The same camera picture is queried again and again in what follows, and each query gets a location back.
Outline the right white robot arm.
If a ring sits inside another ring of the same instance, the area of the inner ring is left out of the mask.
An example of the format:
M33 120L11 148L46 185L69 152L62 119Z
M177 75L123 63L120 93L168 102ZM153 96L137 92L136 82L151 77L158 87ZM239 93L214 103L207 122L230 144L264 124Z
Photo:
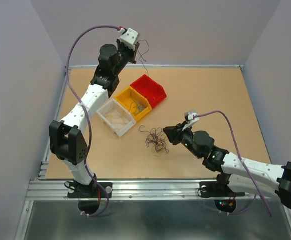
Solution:
M281 202L291 210L291 162L269 164L239 158L237 154L215 145L206 131L192 131L184 123L163 129L169 142L181 144L210 171L217 172L216 181L204 182L198 189L201 198L243 197L257 195Z

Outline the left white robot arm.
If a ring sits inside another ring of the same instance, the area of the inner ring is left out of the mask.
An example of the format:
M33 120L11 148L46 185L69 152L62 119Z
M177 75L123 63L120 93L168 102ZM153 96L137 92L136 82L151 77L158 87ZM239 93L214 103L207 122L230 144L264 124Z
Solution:
M99 65L86 93L64 118L54 120L49 126L51 153L68 166L85 197L92 197L97 185L93 182L95 174L87 164L92 141L85 140L84 131L92 128L91 118L117 89L124 67L136 63L140 46L139 42L133 47L119 39L116 42L117 45L105 44L100 48Z

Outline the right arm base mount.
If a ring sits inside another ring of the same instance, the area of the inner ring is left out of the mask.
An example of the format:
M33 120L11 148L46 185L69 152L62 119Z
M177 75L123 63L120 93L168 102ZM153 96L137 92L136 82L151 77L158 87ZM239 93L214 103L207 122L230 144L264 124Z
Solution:
M197 195L201 198L226 198L215 200L216 208L224 213L232 214L236 210L237 193L229 188L230 174L221 173L216 177L216 181L201 182L197 190Z

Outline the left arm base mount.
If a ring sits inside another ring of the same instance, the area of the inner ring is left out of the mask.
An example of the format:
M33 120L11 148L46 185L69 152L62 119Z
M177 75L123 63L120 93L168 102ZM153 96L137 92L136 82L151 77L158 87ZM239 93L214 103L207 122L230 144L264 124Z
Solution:
M91 181L89 185L83 185L75 180L66 181L67 198L78 200L78 210L82 216L88 218L98 217L109 206L113 194L112 182Z

